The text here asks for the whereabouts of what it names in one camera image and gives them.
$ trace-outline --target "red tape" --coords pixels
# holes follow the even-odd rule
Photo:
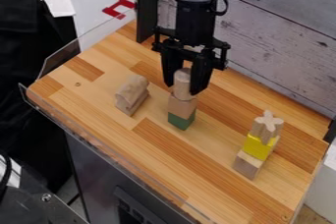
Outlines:
[[[115,17],[119,20],[123,20],[126,17],[126,15],[115,10],[117,7],[120,7],[120,6],[124,6],[129,9],[134,9],[136,5],[135,3],[129,0],[119,0],[116,4],[112,5],[111,7],[104,8],[103,12],[109,16]]]

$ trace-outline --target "metal frame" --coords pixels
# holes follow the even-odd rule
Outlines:
[[[157,26],[158,0],[137,1],[137,42],[142,43],[154,35]]]
[[[329,130],[324,136],[324,140],[332,143],[336,139],[336,117],[330,122]]]
[[[3,206],[6,203],[8,204],[6,209],[16,204],[25,207],[25,202],[29,201],[30,203],[33,202],[36,209],[43,212],[50,224],[88,224],[71,207],[46,189],[43,182],[36,180],[25,167],[22,168],[21,174],[18,176],[20,176],[19,188],[9,187],[5,193],[7,199],[4,198],[5,200],[2,201]],[[21,219],[25,223],[28,221],[25,215],[22,215]]]
[[[90,223],[128,224],[127,220],[121,218],[120,208],[124,211],[127,209],[128,214],[136,219],[141,216],[146,220],[137,223],[198,223],[183,210],[170,204],[169,200],[162,200],[144,189],[123,170],[118,169],[117,162],[114,165],[109,163],[107,160],[110,158],[102,157],[102,153],[88,145],[88,142],[77,140],[69,134],[67,140],[76,181]]]

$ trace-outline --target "stacked blocks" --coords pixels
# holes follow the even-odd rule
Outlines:
[[[174,91],[168,102],[168,122],[185,131],[196,118],[197,100],[190,94],[191,70],[179,70],[174,75]]]
[[[253,180],[280,140],[283,125],[284,121],[273,118],[270,111],[265,111],[263,117],[254,119],[252,130],[237,154],[233,168]]]
[[[277,139],[272,138],[268,144],[263,144],[260,138],[248,134],[248,137],[243,146],[243,151],[257,159],[264,161],[268,157],[276,142]]]

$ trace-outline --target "wooden tabletop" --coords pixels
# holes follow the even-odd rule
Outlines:
[[[137,44],[135,37],[130,23],[35,82],[28,97],[200,222],[290,222],[326,151],[329,120],[228,69],[215,71],[198,97],[196,121],[180,131],[167,121],[169,89],[152,39]],[[115,108],[114,94],[133,74],[150,80],[150,98],[129,117]],[[232,163],[265,109],[286,123],[249,181]]]

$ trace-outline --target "gray wooden wall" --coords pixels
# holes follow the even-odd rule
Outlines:
[[[215,32],[232,44],[229,66],[334,116],[336,0],[229,2],[229,12],[217,18]],[[160,0],[163,27],[175,27],[175,13],[175,0]]]

